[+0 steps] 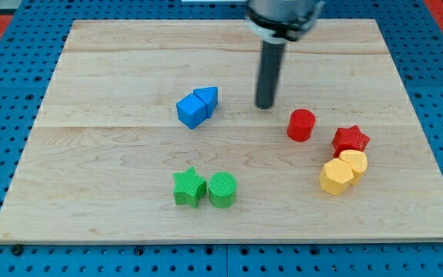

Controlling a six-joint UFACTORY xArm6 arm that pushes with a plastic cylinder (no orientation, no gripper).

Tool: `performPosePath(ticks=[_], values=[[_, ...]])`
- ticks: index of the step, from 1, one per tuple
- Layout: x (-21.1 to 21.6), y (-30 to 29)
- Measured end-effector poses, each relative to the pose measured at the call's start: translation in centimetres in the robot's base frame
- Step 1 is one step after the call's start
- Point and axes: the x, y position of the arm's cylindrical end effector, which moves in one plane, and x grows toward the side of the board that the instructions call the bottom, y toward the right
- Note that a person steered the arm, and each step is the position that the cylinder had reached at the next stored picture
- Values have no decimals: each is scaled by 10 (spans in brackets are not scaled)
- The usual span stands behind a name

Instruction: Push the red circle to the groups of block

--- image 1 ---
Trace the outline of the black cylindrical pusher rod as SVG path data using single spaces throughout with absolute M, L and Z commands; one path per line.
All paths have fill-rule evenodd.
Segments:
M 273 106 L 277 91 L 285 44 L 262 42 L 255 105 L 260 109 Z

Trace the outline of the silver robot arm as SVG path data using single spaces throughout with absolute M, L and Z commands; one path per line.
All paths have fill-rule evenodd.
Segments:
M 261 39 L 255 105 L 271 108 L 277 92 L 286 44 L 308 33 L 325 7 L 316 0 L 248 0 L 245 19 Z

